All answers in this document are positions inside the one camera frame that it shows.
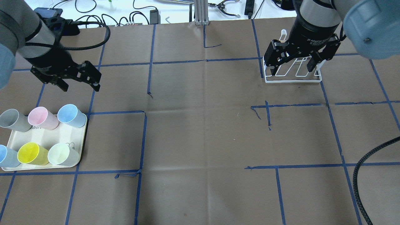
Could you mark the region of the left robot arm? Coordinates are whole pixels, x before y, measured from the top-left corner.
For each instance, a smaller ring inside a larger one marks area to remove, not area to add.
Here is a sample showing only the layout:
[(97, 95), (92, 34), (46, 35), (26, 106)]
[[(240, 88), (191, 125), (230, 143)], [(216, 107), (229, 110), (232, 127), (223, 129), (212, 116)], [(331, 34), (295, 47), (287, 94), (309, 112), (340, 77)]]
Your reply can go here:
[(90, 61), (74, 62), (70, 51), (101, 47), (110, 38), (109, 27), (95, 22), (106, 28), (106, 37), (101, 43), (89, 47), (64, 47), (60, 43), (61, 37), (78, 35), (79, 26), (90, 22), (64, 19), (59, 15), (43, 17), (24, 0), (2, 0), (0, 10), (1, 88), (9, 83), (15, 69), (16, 53), (19, 53), (32, 65), (31, 73), (44, 84), (51, 83), (66, 92), (69, 85), (65, 79), (73, 79), (99, 91), (100, 71)]

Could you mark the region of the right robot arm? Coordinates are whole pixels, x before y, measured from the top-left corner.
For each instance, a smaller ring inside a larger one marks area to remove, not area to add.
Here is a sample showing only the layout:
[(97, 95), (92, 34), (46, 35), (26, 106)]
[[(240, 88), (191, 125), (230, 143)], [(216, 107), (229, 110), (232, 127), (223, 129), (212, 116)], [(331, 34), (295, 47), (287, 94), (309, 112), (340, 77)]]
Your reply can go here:
[(262, 64), (276, 75), (296, 58), (308, 58), (309, 72), (331, 60), (348, 38), (359, 55), (386, 59), (399, 55), (398, 0), (294, 0), (296, 20), (285, 42), (271, 40)]

